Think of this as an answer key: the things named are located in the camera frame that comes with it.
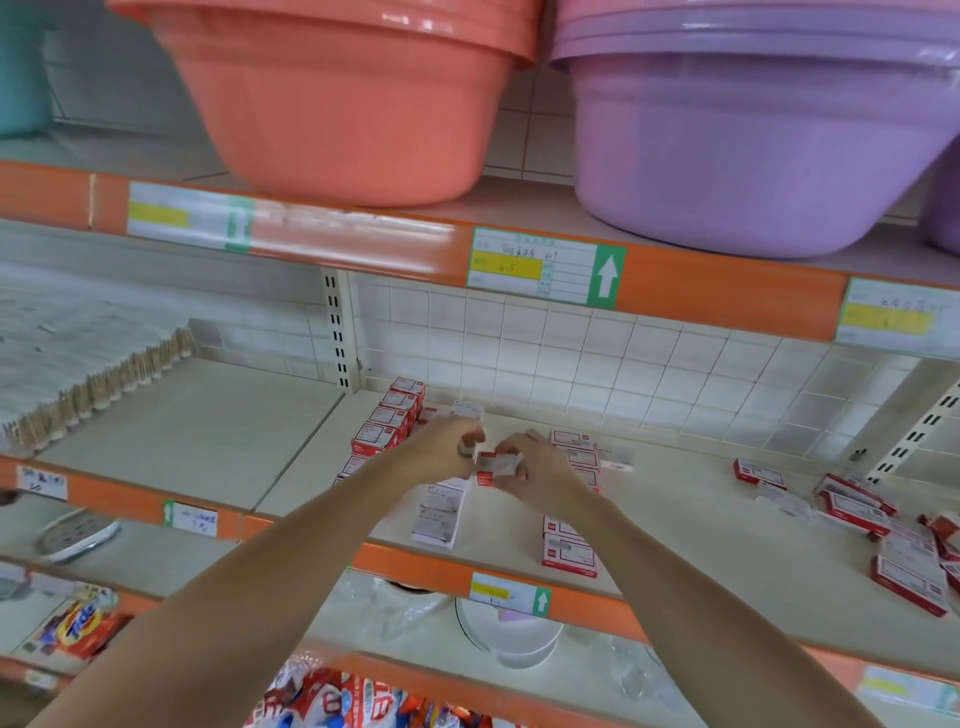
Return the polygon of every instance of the left arm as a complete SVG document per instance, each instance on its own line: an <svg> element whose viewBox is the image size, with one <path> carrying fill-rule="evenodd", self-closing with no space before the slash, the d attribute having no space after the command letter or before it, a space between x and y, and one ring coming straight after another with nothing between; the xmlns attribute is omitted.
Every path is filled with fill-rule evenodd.
<svg viewBox="0 0 960 728"><path fill-rule="evenodd" d="M31 728L237 728L376 524L421 483L467 477L445 417L313 498L132 623Z"/></svg>

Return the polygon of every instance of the hand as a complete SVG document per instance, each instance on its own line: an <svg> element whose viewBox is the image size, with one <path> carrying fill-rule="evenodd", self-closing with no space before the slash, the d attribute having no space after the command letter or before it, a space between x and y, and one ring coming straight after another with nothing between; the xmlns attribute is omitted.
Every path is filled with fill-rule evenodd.
<svg viewBox="0 0 960 728"><path fill-rule="evenodd" d="M571 523L593 496L563 454L534 429L511 435L496 451L520 453L523 459L516 476L494 478L493 485L537 513Z"/></svg>
<svg viewBox="0 0 960 728"><path fill-rule="evenodd" d="M372 462L392 463L410 485L439 483L451 477L468 478L475 468L473 459L462 456L458 448L464 443L472 451L476 443L486 440L479 420L452 415L435 417L417 434Z"/></svg>

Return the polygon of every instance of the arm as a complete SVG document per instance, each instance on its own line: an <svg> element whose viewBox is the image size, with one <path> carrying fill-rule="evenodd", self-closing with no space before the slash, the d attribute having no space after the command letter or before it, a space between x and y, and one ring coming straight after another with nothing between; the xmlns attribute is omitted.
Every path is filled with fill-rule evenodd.
<svg viewBox="0 0 960 728"><path fill-rule="evenodd" d="M438 418L136 619L31 728L236 728L360 545L420 483L467 477L480 423Z"/></svg>
<svg viewBox="0 0 960 728"><path fill-rule="evenodd" d="M542 435L498 450L523 460L497 487L587 539L710 728L882 728L796 642L593 493Z"/></svg>

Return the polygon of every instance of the right arm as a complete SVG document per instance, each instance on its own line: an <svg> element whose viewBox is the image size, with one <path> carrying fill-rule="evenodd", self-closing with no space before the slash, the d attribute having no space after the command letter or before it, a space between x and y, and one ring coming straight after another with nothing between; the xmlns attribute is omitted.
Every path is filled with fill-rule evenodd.
<svg viewBox="0 0 960 728"><path fill-rule="evenodd" d="M523 454L497 487L587 539L709 728L882 728L796 642L593 493L542 435L497 449Z"/></svg>

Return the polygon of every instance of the up arrow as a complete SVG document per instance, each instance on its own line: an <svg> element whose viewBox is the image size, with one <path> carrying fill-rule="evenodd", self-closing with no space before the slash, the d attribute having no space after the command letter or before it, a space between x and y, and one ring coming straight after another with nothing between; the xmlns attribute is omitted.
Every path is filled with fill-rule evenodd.
<svg viewBox="0 0 960 728"><path fill-rule="evenodd" d="M613 262L613 256L607 258L607 262L600 269L600 298L608 299L610 297L610 288L613 285L613 279L619 278L620 274L616 270L616 263Z"/></svg>

